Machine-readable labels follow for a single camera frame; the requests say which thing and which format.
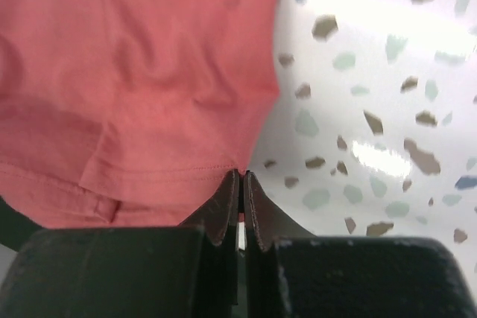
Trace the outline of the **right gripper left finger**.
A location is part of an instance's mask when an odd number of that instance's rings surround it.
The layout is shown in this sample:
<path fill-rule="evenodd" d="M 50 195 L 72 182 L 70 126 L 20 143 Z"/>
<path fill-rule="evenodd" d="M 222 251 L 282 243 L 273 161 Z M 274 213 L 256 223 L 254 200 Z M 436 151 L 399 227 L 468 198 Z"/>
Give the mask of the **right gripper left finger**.
<path fill-rule="evenodd" d="M 237 170 L 227 172 L 215 193 L 180 226 L 200 227 L 214 246 L 222 245 L 227 230 L 237 226 L 240 184 L 241 175 Z"/>

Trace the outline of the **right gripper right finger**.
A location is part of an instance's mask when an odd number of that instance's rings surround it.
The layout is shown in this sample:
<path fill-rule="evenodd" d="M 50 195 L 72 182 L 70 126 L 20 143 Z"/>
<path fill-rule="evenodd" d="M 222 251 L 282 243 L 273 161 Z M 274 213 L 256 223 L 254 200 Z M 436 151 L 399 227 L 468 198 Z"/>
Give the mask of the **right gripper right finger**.
<path fill-rule="evenodd" d="M 243 177 L 244 220 L 247 245 L 255 242 L 267 252 L 276 239 L 313 238 L 315 235 L 286 214 L 267 196 L 255 173 Z"/>

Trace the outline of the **salmon pink t shirt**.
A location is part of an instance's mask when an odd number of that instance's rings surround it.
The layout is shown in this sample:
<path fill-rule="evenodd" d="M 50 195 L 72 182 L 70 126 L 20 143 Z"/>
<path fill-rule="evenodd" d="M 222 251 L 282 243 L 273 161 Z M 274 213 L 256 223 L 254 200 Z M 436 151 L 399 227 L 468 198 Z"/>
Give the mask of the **salmon pink t shirt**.
<path fill-rule="evenodd" d="M 48 228 L 166 226 L 244 172 L 278 0 L 1 0 L 1 197 Z"/>

